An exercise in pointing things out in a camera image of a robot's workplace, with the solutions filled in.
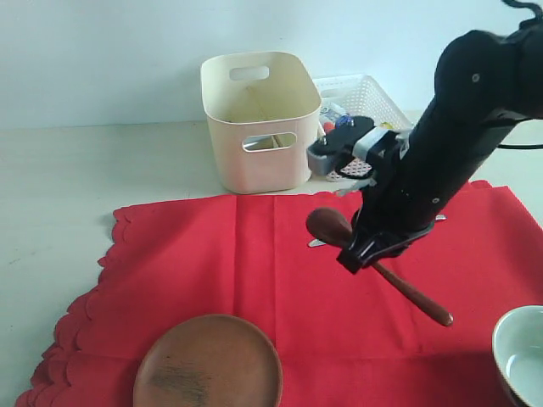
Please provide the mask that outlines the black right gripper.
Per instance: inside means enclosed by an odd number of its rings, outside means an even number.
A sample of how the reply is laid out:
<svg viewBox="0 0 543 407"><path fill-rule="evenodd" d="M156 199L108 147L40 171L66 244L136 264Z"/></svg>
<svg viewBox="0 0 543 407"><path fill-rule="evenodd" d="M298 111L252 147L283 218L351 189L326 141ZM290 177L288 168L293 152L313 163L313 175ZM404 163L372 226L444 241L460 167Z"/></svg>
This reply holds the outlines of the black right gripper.
<svg viewBox="0 0 543 407"><path fill-rule="evenodd" d="M337 261L351 274L396 258L428 235L435 216L463 187L522 115L495 109L455 116L433 101L408 137L409 147L374 198L364 194L353 236Z"/></svg>

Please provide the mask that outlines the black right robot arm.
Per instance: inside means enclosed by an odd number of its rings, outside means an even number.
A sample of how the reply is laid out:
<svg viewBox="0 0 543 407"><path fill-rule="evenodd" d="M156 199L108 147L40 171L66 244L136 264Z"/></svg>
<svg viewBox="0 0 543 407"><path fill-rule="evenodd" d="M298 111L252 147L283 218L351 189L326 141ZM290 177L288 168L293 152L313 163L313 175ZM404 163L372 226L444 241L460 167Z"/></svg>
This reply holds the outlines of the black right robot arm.
<svg viewBox="0 0 543 407"><path fill-rule="evenodd" d="M411 131L356 120L352 153L371 166L338 260L357 272L400 255L523 121L542 116L542 12L509 36L469 31L441 54L434 97Z"/></svg>

